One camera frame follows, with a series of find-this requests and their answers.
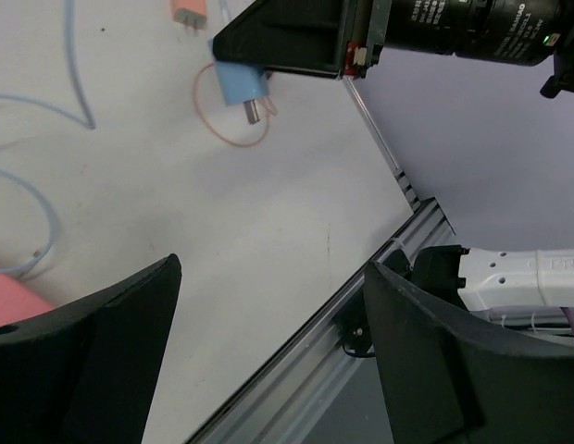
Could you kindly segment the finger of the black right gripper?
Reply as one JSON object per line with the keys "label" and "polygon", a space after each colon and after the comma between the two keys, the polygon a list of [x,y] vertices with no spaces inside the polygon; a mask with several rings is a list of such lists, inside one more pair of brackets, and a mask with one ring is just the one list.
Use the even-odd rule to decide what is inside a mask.
{"label": "finger of the black right gripper", "polygon": [[213,39],[218,61],[311,77],[340,77],[350,1],[255,1]]}

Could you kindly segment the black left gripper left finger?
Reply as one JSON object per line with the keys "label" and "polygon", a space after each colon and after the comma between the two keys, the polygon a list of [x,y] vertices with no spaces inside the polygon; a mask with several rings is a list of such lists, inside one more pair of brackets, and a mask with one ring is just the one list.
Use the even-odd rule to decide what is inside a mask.
{"label": "black left gripper left finger", "polygon": [[181,286],[171,254],[0,327],[0,443],[139,443]]}

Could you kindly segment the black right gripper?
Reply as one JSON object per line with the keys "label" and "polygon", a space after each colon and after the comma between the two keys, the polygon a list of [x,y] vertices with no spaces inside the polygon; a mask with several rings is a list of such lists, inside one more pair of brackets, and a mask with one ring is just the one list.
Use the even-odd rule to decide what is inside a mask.
{"label": "black right gripper", "polygon": [[366,76],[385,47],[534,67],[553,73],[544,97],[574,93],[574,1],[362,1],[343,74]]}

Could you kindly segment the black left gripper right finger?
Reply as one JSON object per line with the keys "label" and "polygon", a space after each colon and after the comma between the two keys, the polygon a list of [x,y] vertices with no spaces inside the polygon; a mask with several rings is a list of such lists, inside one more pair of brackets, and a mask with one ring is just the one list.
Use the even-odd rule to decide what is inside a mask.
{"label": "black left gripper right finger", "polygon": [[574,348],[469,313],[371,263],[364,299],[397,443],[574,443]]}

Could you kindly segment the pink triangular power strip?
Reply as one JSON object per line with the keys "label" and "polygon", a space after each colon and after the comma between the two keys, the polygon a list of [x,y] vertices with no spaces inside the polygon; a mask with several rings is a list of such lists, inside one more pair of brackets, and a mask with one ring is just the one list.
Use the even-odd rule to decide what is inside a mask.
{"label": "pink triangular power strip", "polygon": [[0,275],[0,327],[42,315],[54,306],[14,278]]}

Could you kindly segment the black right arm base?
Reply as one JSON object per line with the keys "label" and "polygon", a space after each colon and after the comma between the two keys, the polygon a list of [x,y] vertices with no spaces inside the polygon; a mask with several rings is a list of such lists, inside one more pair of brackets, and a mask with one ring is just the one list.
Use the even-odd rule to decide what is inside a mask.
{"label": "black right arm base", "polygon": [[[412,266],[402,249],[393,251],[383,264],[403,278],[409,278],[412,274]],[[343,351],[347,355],[355,358],[375,356],[372,351],[373,340],[369,330],[363,284],[353,292],[353,296],[337,313],[335,323],[339,328]]]}

